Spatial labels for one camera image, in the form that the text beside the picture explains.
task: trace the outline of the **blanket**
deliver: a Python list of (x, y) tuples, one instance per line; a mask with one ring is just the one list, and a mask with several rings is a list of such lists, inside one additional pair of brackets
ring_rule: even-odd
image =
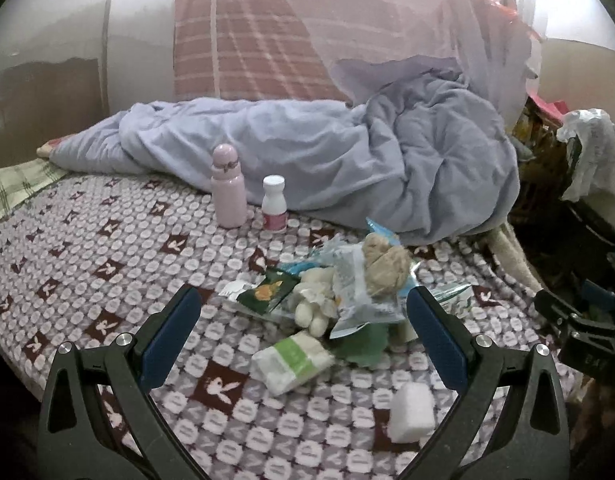
[(63, 178), (67, 172), (37, 158), (0, 169), (0, 219), (34, 193)]
[(459, 70), (397, 80), (366, 104), (332, 100), (136, 104), (64, 140), (50, 160), (89, 173), (174, 174), (210, 191), (211, 153), (239, 152), (248, 200), (268, 174), (290, 209), (364, 228), (373, 218), (406, 244), (486, 231), (519, 192), (503, 120)]

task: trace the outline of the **beige stuffed toy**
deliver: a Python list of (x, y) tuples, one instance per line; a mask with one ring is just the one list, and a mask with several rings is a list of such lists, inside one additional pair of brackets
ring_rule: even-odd
[(402, 246), (391, 246), (387, 238), (370, 233), (363, 241), (365, 283), (371, 297), (393, 294), (405, 285), (412, 259)]

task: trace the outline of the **white sponge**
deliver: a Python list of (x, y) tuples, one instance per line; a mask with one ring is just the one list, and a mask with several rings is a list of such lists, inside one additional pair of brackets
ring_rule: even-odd
[(427, 384), (405, 383), (392, 398), (387, 436), (395, 444), (417, 442), (434, 431), (434, 397)]

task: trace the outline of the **bed sheet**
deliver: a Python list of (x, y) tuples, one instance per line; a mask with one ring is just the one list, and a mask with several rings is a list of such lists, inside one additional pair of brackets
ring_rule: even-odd
[[(214, 292), (227, 280), (251, 280), (267, 265), (305, 256), (341, 232), (363, 233), (290, 215), (287, 232), (263, 231), (251, 206), (242, 228), (216, 225), (210, 195), (167, 176), (71, 175), (0, 222), (0, 350), (40, 397), (64, 340), (80, 348), (109, 344), (159, 312), (184, 283), (204, 298), (200, 319), (165, 384), (151, 392), (164, 419), (213, 479), (319, 480), (393, 478), (425, 439), (392, 444), (385, 434), (390, 400), (406, 381), (433, 390), (437, 422), (455, 400), (420, 343), (390, 346), (376, 367), (338, 362), (311, 383), (271, 397), (250, 370), (252, 354), (288, 328), (234, 312)], [(466, 281), (473, 301), (452, 312), (473, 334), (528, 348), (539, 339), (531, 292), (466, 238), (415, 249), (418, 279), (429, 287)], [(557, 362), (567, 394), (575, 373)], [(237, 383), (223, 395), (215, 378)], [(499, 388), (465, 457), (479, 456), (500, 415)], [(109, 389), (114, 434), (134, 447)]]

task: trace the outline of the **blue gripper pad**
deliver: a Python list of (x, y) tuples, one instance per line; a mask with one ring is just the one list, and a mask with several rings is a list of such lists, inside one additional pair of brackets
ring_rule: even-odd
[(160, 330), (145, 348), (142, 373), (138, 384), (144, 392), (162, 386), (172, 366), (196, 325), (202, 299), (198, 291), (190, 287), (174, 305)]
[(583, 282), (581, 297), (605, 312), (615, 310), (615, 295), (590, 280)]
[(445, 387), (462, 394), (467, 387), (465, 354), (415, 288), (407, 296), (407, 317)]

